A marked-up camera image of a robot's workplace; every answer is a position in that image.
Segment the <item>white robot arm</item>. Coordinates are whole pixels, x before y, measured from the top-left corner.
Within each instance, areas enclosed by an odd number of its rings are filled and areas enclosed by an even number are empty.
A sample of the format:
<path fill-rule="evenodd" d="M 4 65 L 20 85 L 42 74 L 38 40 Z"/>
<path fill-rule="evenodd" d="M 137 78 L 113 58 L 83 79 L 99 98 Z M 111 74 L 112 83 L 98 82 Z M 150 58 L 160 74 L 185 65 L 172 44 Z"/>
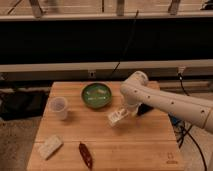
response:
<path fill-rule="evenodd" d="M 143 103 L 213 134 L 213 101 L 149 88 L 148 82 L 144 72 L 136 71 L 121 84 L 128 107 Z"/>

